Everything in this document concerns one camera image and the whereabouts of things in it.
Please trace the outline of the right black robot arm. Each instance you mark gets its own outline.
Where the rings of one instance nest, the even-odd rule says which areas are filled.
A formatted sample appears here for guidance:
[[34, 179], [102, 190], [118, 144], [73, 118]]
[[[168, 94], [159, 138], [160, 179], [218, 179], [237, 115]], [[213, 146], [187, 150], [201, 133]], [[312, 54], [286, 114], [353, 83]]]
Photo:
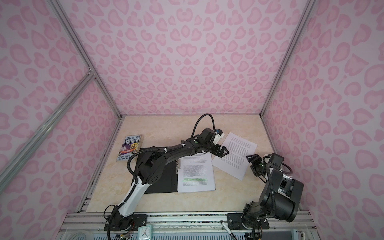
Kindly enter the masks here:
[[246, 156], [253, 174], [265, 178], [265, 187], [258, 202], [246, 204], [242, 214], [245, 228], [258, 228], [267, 218], [292, 222], [298, 213], [304, 184], [293, 179], [293, 170], [284, 163], [284, 157], [272, 153], [261, 157]]

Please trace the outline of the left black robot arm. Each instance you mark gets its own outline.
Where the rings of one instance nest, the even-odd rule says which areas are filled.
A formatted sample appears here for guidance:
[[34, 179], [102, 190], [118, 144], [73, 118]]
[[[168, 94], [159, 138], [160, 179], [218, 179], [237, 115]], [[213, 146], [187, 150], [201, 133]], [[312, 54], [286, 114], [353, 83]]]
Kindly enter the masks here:
[[[206, 116], [211, 118], [213, 128], [205, 128], [201, 134], [195, 135], [200, 120]], [[213, 116], [204, 114], [197, 120], [191, 137], [182, 140], [180, 144], [172, 147], [150, 147], [133, 154], [127, 162], [127, 169], [133, 176], [131, 187], [124, 199], [114, 205], [112, 213], [106, 217], [104, 231], [110, 233], [134, 229], [132, 215], [147, 189], [161, 178], [166, 165], [200, 153], [211, 153], [219, 158], [228, 155], [229, 150], [218, 144], [223, 137], [223, 131], [215, 127]]]

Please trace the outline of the white printed sheet back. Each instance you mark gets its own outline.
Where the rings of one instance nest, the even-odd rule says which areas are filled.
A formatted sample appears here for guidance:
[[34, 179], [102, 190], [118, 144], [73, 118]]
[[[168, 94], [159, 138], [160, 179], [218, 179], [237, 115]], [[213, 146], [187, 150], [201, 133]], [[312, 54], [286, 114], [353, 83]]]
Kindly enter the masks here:
[[214, 167], [242, 181], [249, 166], [246, 156], [252, 156], [257, 146], [255, 143], [229, 133], [224, 140], [224, 147], [227, 148], [229, 154], [222, 158], [214, 157], [212, 164]]

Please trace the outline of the black file folder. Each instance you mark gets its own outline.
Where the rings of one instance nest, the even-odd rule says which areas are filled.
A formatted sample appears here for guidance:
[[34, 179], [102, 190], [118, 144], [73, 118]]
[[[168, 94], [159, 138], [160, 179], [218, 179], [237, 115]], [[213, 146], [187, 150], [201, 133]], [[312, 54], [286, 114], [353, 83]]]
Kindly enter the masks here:
[[146, 191], [147, 194], [175, 193], [178, 192], [178, 170], [180, 159], [165, 166], [160, 179], [152, 184]]

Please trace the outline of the white sheet green header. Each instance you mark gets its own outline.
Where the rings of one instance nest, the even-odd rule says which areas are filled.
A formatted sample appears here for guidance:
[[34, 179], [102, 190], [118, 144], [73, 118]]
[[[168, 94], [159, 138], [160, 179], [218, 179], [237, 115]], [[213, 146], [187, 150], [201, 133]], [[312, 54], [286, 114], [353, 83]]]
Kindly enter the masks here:
[[178, 170], [179, 193], [215, 190], [214, 169], [210, 153], [200, 153], [180, 159], [180, 167]]

